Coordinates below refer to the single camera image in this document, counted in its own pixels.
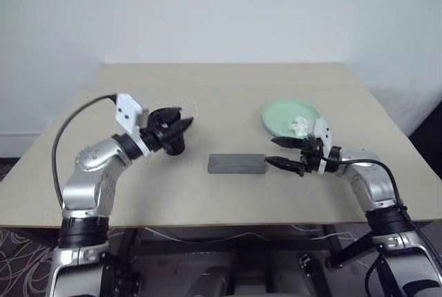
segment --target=white wall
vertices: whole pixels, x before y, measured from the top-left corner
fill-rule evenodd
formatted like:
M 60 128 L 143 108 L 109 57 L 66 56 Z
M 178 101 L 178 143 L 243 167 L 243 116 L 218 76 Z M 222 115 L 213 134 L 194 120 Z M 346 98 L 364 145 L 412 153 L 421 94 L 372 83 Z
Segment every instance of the white wall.
M 442 96 L 441 4 L 0 0 L 0 157 L 21 155 L 102 61 L 344 61 L 410 134 Z

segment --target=white mounting plate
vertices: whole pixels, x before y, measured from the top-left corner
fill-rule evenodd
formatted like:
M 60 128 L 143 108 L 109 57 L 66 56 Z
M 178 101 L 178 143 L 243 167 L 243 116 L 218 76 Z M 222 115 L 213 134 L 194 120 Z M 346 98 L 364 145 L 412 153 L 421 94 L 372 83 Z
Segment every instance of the white mounting plate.
M 140 128 L 147 126 L 148 109 L 143 110 L 128 93 L 119 93 L 115 119 L 130 135 L 138 134 Z
M 327 121 L 321 117 L 319 119 L 315 119 L 312 134 L 315 138 L 320 138 L 323 141 L 324 157 L 328 158 L 330 150 L 332 149 L 332 132 L 330 131 Z M 326 165 L 327 163 L 324 160 L 319 162 L 319 175 L 324 173 Z

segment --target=white bracket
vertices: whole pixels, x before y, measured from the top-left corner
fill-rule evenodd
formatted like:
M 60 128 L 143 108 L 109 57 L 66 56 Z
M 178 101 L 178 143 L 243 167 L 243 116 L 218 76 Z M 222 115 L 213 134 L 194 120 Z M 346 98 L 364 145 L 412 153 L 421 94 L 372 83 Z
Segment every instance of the white bracket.
M 328 158 L 330 150 L 332 149 L 332 132 L 330 131 L 327 121 L 323 118 L 315 119 L 313 131 L 311 133 L 315 138 L 320 138 L 323 141 L 324 157 Z M 320 161 L 318 168 L 319 175 L 324 173 L 326 165 L 326 161 Z
M 140 137 L 140 129 L 147 127 L 149 110 L 143 109 L 128 93 L 118 93 L 115 119 L 126 130 L 145 157 L 150 154 Z

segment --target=white cable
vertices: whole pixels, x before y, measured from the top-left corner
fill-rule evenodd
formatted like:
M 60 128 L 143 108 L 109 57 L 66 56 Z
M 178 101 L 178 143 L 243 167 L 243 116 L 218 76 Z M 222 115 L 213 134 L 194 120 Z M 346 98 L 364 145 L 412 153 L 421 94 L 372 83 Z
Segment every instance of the white cable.
M 301 226 L 296 226 L 295 224 L 293 224 L 291 227 L 303 233 L 313 233 L 315 231 L 322 231 L 322 229 L 307 229 Z
M 2 268 L 0 268 L 0 273 L 3 271 L 3 269 L 8 265 L 8 263 L 9 262 L 11 262 L 11 261 L 13 261 L 13 260 L 15 260 L 16 259 L 16 257 L 24 250 L 24 249 L 26 249 L 26 247 L 27 246 L 29 246 L 29 245 L 31 245 L 32 244 L 32 242 L 29 242 L 28 244 L 26 244 L 26 245 L 24 245 L 24 246 L 22 246 L 21 248 L 20 248 L 20 250 L 18 250 L 16 253 L 15 253 L 15 256 L 14 256 L 14 258 L 7 258 L 6 257 L 6 255 L 4 256 L 4 260 L 0 260 L 0 262 L 6 262 L 6 265 L 4 265 Z
M 164 235 L 163 233 L 160 233 L 160 232 L 153 230 L 151 228 L 148 228 L 148 227 L 144 227 L 144 229 L 147 231 L 150 231 L 151 233 L 159 235 L 163 238 L 166 238 L 167 240 L 173 240 L 175 242 L 181 242 L 181 243 L 187 243 L 187 244 L 210 244 L 210 243 L 224 242 L 225 240 L 232 240 L 234 238 L 240 238 L 240 237 L 247 236 L 247 235 L 253 235 L 253 236 L 256 236 L 256 237 L 261 238 L 262 240 L 266 240 L 266 241 L 270 240 L 268 238 L 265 238 L 264 236 L 261 236 L 258 233 L 252 233 L 252 232 L 248 231 L 246 233 L 241 233 L 239 235 L 235 235 L 235 236 L 231 236 L 231 237 L 227 237 L 227 238 L 221 238 L 219 240 L 209 240 L 206 242 L 194 242 L 191 240 L 180 240 L 179 238 L 170 237 L 170 236 Z
M 3 236 L 3 232 L 1 231 L 0 247 L 3 246 L 3 243 L 5 242 L 6 238 L 8 238 L 9 235 L 10 231 L 7 231 L 5 236 Z
M 20 271 L 17 271 L 15 273 L 12 272 L 12 267 L 10 265 L 10 261 L 8 261 L 6 263 L 6 266 L 9 269 L 9 273 L 10 275 L 8 277 L 6 277 L 6 280 L 8 280 L 8 284 L 6 285 L 5 290 L 1 293 L 0 296 L 5 296 L 17 283 L 17 281 L 20 279 L 20 277 L 27 271 L 29 270 L 29 268 L 31 268 L 31 266 L 34 265 L 34 263 L 36 261 L 38 261 L 38 259 L 40 259 L 40 257 L 45 253 L 48 252 L 46 251 L 41 251 L 40 248 L 38 248 L 36 251 L 34 251 L 34 253 L 31 255 L 31 257 L 29 258 L 28 262 L 26 263 L 26 265 L 24 266 L 23 269 L 21 269 Z
M 370 268 L 370 266 L 369 265 L 366 265 L 366 264 L 364 264 L 362 261 L 360 261 L 360 260 L 357 260 L 356 261 L 358 264 L 360 264 L 361 266 L 364 266 L 366 269 L 369 269 Z
M 339 240 L 352 240 L 352 241 L 355 241 L 355 239 L 353 239 L 353 238 L 351 238 L 351 237 L 340 237 L 340 236 L 338 236 L 338 239 Z
M 35 250 L 35 251 L 33 251 L 33 252 L 30 252 L 30 253 L 24 254 L 24 255 L 19 256 L 19 257 L 14 257 L 14 258 L 9 258 L 9 259 L 3 259 L 3 260 L 0 260 L 0 262 L 12 262 L 12 261 L 14 261 L 14 260 L 27 258 L 28 256 L 32 255 L 32 254 L 35 253 L 36 251 L 41 251 L 41 250 L 44 250 L 44 249 L 47 249 L 47 248 L 43 247 L 43 248 L 41 248 L 41 249 L 38 249 L 38 250 Z
M 12 243 L 14 243 L 15 245 L 20 245 L 29 242 L 29 239 L 18 236 L 16 233 L 11 233 L 10 238 Z
M 116 237 L 116 236 L 120 236 L 120 235 L 124 235 L 124 232 L 121 233 L 114 233 L 112 235 L 108 235 L 108 238 L 112 238 L 112 237 Z
M 34 287 L 33 282 L 39 282 L 45 280 L 49 277 L 49 274 L 46 274 L 45 276 L 42 276 L 41 278 L 38 279 L 33 279 L 32 277 L 34 276 L 34 273 L 41 264 L 45 262 L 48 262 L 50 264 L 51 258 L 52 258 L 52 253 L 46 251 L 45 254 L 39 258 L 38 262 L 36 262 L 33 266 L 31 266 L 23 282 L 23 296 L 29 297 L 28 288 L 34 294 L 42 294 L 46 291 L 45 287 L 42 289 L 37 289 L 36 287 Z
M 346 238 L 347 240 L 357 240 L 356 237 L 354 237 L 354 235 L 352 233 L 350 233 L 349 231 L 344 231 L 342 233 L 329 233 L 328 235 L 325 235 L 325 236 L 319 236 L 319 237 L 310 238 L 310 240 L 324 240 L 325 238 L 328 238 L 328 237 L 342 236 L 342 235 L 350 236 L 350 238 Z
M 148 228 L 148 227 L 144 227 L 144 229 L 147 231 L 150 231 L 151 233 L 154 233 L 155 235 L 166 238 L 167 240 L 173 240 L 174 242 L 181 242 L 181 243 L 187 243 L 187 244 L 198 244 L 198 242 L 191 242 L 189 240 L 180 240 L 179 238 L 173 238 L 173 237 L 164 235 L 163 233 L 160 233 L 160 232 L 153 230 L 151 228 Z
M 252 233 L 252 232 L 248 231 L 246 233 L 240 233 L 239 235 L 235 235 L 235 236 L 231 236 L 231 237 L 227 237 L 227 238 L 221 238 L 220 240 L 210 240 L 208 242 L 203 242 L 203 243 L 210 244 L 210 243 L 223 242 L 225 240 L 232 240 L 234 238 L 240 238 L 240 237 L 247 236 L 247 235 L 256 236 L 258 238 L 261 238 L 262 240 L 266 240 L 267 242 L 270 241 L 270 239 L 265 238 L 264 236 L 261 236 L 259 233 Z

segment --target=floor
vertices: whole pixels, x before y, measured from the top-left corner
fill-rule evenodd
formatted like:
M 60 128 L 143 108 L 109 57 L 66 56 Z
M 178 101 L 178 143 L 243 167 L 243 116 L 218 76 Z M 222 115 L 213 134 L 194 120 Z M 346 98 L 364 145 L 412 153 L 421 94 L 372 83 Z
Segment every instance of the floor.
M 9 167 L 0 166 L 0 180 Z M 212 227 L 162 229 L 162 235 L 183 240 L 192 238 L 223 238 L 252 231 L 259 236 L 302 236 L 310 238 L 318 234 L 311 231 L 317 227 Z M 350 232 L 355 238 L 361 237 L 368 231 L 366 224 L 340 224 L 336 226 L 339 232 Z M 442 222 L 433 222 L 423 228 L 423 232 L 442 251 Z M 116 250 L 123 231 L 111 229 L 109 240 L 111 251 Z M 164 237 L 143 231 L 142 240 L 161 240 Z M 346 233 L 340 236 L 345 246 L 352 237 Z M 326 252 L 315 252 L 317 258 L 323 260 Z M 306 289 L 303 276 L 298 266 L 298 253 L 293 251 L 254 253 L 249 255 L 251 260 L 258 262 L 263 259 L 276 273 L 278 292 L 299 293 L 310 296 Z M 0 229 L 0 296 L 44 296 L 45 286 L 50 268 L 51 250 L 22 236 Z M 333 296 L 365 296 L 364 278 L 367 268 L 372 264 L 376 254 L 370 254 L 349 264 L 342 269 L 330 271 L 325 269 L 325 275 Z M 134 259 L 133 268 L 143 274 L 141 296 L 148 297 L 181 297 L 195 282 L 204 270 L 212 266 L 232 266 L 237 256 L 232 253 L 186 253 L 169 256 L 145 256 Z M 259 286 L 242 287 L 243 292 L 253 292 L 261 289 Z M 382 296 L 377 275 L 370 280 L 372 296 Z

